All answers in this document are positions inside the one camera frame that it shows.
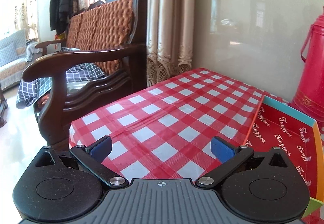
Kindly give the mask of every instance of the thermos handle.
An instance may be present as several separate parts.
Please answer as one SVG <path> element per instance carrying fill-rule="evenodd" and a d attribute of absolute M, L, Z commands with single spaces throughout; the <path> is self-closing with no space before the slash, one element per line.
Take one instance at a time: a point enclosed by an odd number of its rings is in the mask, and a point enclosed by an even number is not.
<path fill-rule="evenodd" d="M 308 41 L 310 39 L 310 36 L 312 35 L 312 30 L 313 30 L 313 25 L 310 26 L 309 31 L 308 31 L 307 38 L 306 38 L 306 40 L 304 42 L 304 45 L 303 45 L 302 49 L 300 50 L 300 56 L 301 56 L 303 62 L 306 62 L 306 59 L 303 56 L 303 52 L 304 52 L 304 50 L 306 48 L 306 45 L 307 45 L 307 43 L 308 43 Z"/>

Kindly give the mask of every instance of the black and white checkered fabric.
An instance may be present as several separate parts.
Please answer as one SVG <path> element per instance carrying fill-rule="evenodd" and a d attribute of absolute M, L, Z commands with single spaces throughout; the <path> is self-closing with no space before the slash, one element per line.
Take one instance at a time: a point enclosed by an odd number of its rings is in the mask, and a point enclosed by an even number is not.
<path fill-rule="evenodd" d="M 93 63 L 83 63 L 69 69 L 66 73 L 67 84 L 71 82 L 87 82 L 104 77 L 102 70 Z M 39 78 L 32 82 L 21 80 L 16 100 L 16 107 L 23 109 L 31 106 L 52 87 L 51 77 Z"/>

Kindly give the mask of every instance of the white floor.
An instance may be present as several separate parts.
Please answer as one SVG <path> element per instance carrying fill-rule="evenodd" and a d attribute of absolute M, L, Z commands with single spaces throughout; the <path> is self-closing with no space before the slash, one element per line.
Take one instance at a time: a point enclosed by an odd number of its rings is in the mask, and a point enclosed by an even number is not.
<path fill-rule="evenodd" d="M 18 87 L 4 92 L 7 123 L 0 128 L 0 216 L 1 223 L 17 224 L 21 217 L 12 201 L 12 191 L 20 176 L 42 146 L 33 108 L 16 108 Z"/>

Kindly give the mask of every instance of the brown woven cushion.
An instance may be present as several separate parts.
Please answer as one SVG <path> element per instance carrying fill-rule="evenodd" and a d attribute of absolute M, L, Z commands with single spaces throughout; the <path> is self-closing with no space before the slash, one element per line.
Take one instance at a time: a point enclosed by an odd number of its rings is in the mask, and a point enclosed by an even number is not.
<path fill-rule="evenodd" d="M 132 4 L 133 0 L 116 0 L 93 9 L 98 9 L 100 12 L 93 36 L 92 50 L 102 50 L 127 42 L 132 29 Z M 96 64 L 105 73 L 112 74 L 120 67 L 120 60 Z"/>
<path fill-rule="evenodd" d="M 69 34 L 66 41 L 66 46 L 68 48 L 75 48 L 77 43 L 77 38 L 81 26 L 83 13 L 75 15 L 71 18 Z"/>
<path fill-rule="evenodd" d="M 76 48 L 80 50 L 91 50 L 93 35 L 97 28 L 100 7 L 83 13 Z"/>

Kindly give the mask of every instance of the open box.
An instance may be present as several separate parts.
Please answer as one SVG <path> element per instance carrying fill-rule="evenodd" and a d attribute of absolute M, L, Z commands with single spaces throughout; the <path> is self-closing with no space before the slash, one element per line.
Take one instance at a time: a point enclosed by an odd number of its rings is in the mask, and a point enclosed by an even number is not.
<path fill-rule="evenodd" d="M 287 153 L 309 188 L 311 199 L 304 217 L 323 205 L 324 156 L 314 119 L 265 96 L 260 101 L 244 144 L 259 152 L 279 146 Z"/>

